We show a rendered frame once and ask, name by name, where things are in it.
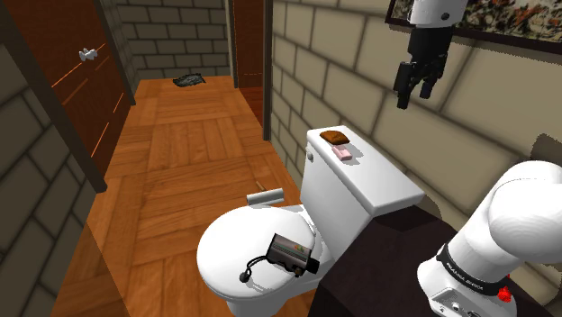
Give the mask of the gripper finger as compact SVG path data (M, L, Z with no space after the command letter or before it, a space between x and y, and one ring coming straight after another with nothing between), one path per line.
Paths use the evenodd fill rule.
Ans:
M442 75L443 71L440 68L425 71L422 76L423 83L421 85L419 97L422 99L429 99L431 97L433 87Z
M405 110L416 82L416 62L401 62L394 80L393 90L397 93L397 107Z

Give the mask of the brown oval soap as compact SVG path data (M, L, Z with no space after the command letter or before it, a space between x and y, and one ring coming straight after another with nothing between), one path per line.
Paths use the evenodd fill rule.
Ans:
M349 143L349 138L341 131L327 130L322 131L320 136L333 146Z

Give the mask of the pink soap bar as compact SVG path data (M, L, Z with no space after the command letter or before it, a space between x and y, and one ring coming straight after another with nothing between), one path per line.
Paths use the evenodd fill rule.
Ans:
M343 144L334 145L334 146L331 147L331 150L333 151L333 153L336 155L336 157L340 161L351 160L353 158L352 154L349 152L349 150Z

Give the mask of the white toilet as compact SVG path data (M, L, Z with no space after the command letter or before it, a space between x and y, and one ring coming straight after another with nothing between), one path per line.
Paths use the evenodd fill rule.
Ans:
M347 126L351 160L340 161L320 133L306 133L299 204L248 205L221 215L204 232L197 252L199 273L235 317L271 317L292 297L316 288L356 237L377 216L417 204L425 193ZM300 277L262 260L247 283L247 263L263 256L277 233L312 250L317 274Z

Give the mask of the plain brown wooden door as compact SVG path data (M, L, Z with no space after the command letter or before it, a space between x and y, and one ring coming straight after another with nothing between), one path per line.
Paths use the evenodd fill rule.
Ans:
M264 0L232 0L239 88L262 86Z

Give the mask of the grey cylinder roll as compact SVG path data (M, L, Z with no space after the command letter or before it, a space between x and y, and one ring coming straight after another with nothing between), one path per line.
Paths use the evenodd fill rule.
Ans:
M282 188L266 190L259 193L247 195L248 205L271 205L283 203L285 200Z

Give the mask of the dark robot stand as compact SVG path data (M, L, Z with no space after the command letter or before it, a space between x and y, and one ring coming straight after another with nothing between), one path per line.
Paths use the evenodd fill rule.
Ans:
M438 317L417 267L455 235L415 205L374 218L322 278L308 317Z

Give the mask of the dark grey crumpled cloth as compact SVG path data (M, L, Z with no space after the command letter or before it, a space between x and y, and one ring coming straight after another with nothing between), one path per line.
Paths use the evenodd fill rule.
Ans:
M179 87L196 86L205 83L201 73L187 74L178 78L174 78L172 82Z

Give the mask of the framed abstract wall picture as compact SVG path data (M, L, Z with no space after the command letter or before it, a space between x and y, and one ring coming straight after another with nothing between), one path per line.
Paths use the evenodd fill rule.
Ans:
M391 0L385 21L562 55L562 0Z

